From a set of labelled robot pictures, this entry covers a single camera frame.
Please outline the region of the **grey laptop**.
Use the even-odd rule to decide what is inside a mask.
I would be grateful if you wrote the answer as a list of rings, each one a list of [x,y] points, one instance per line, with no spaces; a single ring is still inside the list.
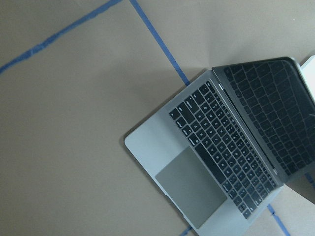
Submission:
[[[315,167],[315,100],[289,57],[213,67],[125,146],[200,236],[241,236]]]

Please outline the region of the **white computer mouse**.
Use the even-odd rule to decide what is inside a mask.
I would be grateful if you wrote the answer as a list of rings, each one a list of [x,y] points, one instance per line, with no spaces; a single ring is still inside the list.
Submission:
[[[315,98],[315,55],[310,56],[301,66],[301,69],[311,96]]]

